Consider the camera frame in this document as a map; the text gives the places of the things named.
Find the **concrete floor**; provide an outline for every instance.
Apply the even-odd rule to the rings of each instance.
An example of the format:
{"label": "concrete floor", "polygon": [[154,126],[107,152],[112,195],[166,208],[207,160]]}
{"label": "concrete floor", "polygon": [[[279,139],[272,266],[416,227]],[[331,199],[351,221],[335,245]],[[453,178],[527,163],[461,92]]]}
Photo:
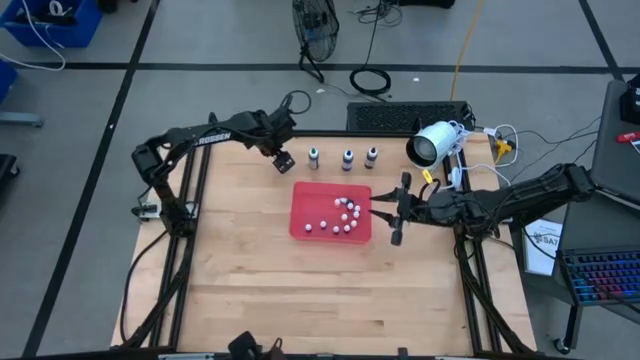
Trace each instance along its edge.
{"label": "concrete floor", "polygon": [[[8,2],[0,0],[0,7]],[[0,151],[18,156],[22,167],[0,209],[0,286],[4,289],[0,292],[0,358],[20,356],[25,347],[151,3],[121,1],[120,11],[103,18],[87,49],[63,52],[72,67],[112,63],[116,70],[84,65],[59,73],[20,70],[13,90],[0,105],[0,110],[35,112],[46,119],[41,129],[3,127],[0,131]],[[357,23],[348,11],[372,3],[336,2],[342,27],[327,63],[364,61],[371,27]],[[136,195],[144,190],[129,157],[136,144],[172,126],[203,123],[210,111],[225,118],[246,109],[271,110],[293,89],[306,90],[313,97],[311,111],[296,119],[300,128],[344,129],[346,105],[355,100],[331,88],[317,93],[323,87],[293,71],[294,66],[292,71],[260,69],[259,64],[297,62],[290,4],[289,0],[268,4],[161,1],[141,55],[143,66],[258,65],[243,71],[224,71],[220,66],[203,71],[135,72],[118,125],[108,130],[114,132],[113,139],[38,354],[109,346],[139,228],[129,213]],[[588,4],[618,66],[640,66],[640,48],[634,46],[640,37],[636,26],[640,3],[588,0]],[[405,8],[402,25],[379,29],[370,63],[455,64],[474,7],[474,1],[459,0],[448,11]],[[23,61],[55,61],[46,50],[23,48],[6,32],[0,32],[0,52]],[[565,138],[596,118],[612,79],[578,0],[486,0],[463,64],[516,67],[490,71],[479,67],[460,75],[456,99],[473,106],[478,125],[508,123],[519,130],[538,131],[550,140]],[[594,69],[602,70],[601,74]],[[631,76],[631,69],[622,70]],[[391,72],[393,99],[447,100],[453,74],[445,71]],[[329,83],[355,91],[348,72],[325,75]],[[537,176],[555,163],[573,161],[591,141],[583,138],[562,145],[519,179]],[[549,149],[532,136],[522,135],[520,142],[520,160],[503,169],[507,177]],[[580,162],[589,164],[591,155],[588,152]],[[549,218],[562,221],[563,216],[556,211]],[[539,349],[558,355],[550,339],[564,333],[568,306],[527,286],[525,291]],[[640,343],[633,341],[637,331],[637,325],[607,311],[587,309],[578,349],[571,355],[637,358]]]}

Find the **wooden table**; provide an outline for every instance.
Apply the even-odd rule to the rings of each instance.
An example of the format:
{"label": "wooden table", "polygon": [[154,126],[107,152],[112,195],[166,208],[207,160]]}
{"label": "wooden table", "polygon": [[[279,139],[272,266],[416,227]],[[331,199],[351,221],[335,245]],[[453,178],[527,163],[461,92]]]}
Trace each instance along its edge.
{"label": "wooden table", "polygon": [[[379,219],[373,221],[367,245],[300,242],[289,236],[297,181],[364,184],[382,194],[399,185],[402,171],[409,171],[417,193],[422,176],[409,162],[405,143],[393,138],[294,138],[285,148],[298,164],[285,175],[255,149],[247,151],[238,143],[215,146],[178,350],[226,352],[232,339],[249,330],[267,346],[281,337],[287,353],[395,355],[398,347],[407,347],[411,355],[471,355],[451,229],[405,225],[400,247],[389,243],[391,231]],[[306,164],[310,146],[320,150],[319,170]],[[375,168],[367,170],[362,162],[371,146],[380,155]],[[340,167],[347,148],[356,154],[351,172]],[[469,139],[465,155],[469,166],[493,163],[482,134]],[[181,168],[171,174],[176,192],[181,177]],[[495,174],[486,169],[472,170],[470,179],[473,189],[498,187]],[[395,210],[395,204],[374,207]],[[162,230],[159,221],[142,225],[136,254]],[[507,228],[502,234],[503,241],[511,241]],[[167,250],[167,242],[160,244],[140,261],[132,278],[128,335],[157,298]],[[535,348],[515,254],[488,241],[483,247],[496,307],[522,341]],[[476,307],[484,324],[484,312],[478,303]],[[170,305],[165,328],[172,313]],[[481,332],[488,350],[485,326]],[[113,343],[121,343],[118,331]]]}

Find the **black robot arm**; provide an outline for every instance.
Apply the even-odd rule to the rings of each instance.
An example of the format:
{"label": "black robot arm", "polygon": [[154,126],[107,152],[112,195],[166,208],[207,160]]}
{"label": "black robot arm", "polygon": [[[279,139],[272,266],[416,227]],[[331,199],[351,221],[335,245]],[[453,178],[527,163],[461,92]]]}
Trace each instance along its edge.
{"label": "black robot arm", "polygon": [[[208,124],[169,129],[136,146],[131,158],[142,180],[158,194],[162,208],[160,219],[170,235],[189,236],[194,228],[192,214],[185,202],[175,196],[168,182],[169,173],[191,149],[238,141],[247,149],[255,146],[262,155],[274,157],[273,165],[282,174],[293,167],[295,162],[289,153],[282,151],[282,145],[293,136],[296,123],[291,115],[306,111],[293,112],[289,108],[292,96],[297,92],[306,95],[311,106],[309,95],[297,90],[287,94],[280,107],[269,115],[262,110],[244,111],[218,122],[211,113]],[[164,159],[159,148],[168,149]]]}
{"label": "black robot arm", "polygon": [[574,164],[556,165],[540,177],[495,191],[442,191],[427,200],[409,194],[411,174],[403,173],[401,182],[402,187],[371,198],[398,202],[397,215],[371,210],[394,229],[391,237],[394,245],[402,243],[405,221],[462,226],[467,235],[483,238],[498,235],[498,225],[505,219],[528,224],[568,202],[588,200],[596,190],[585,168]]}

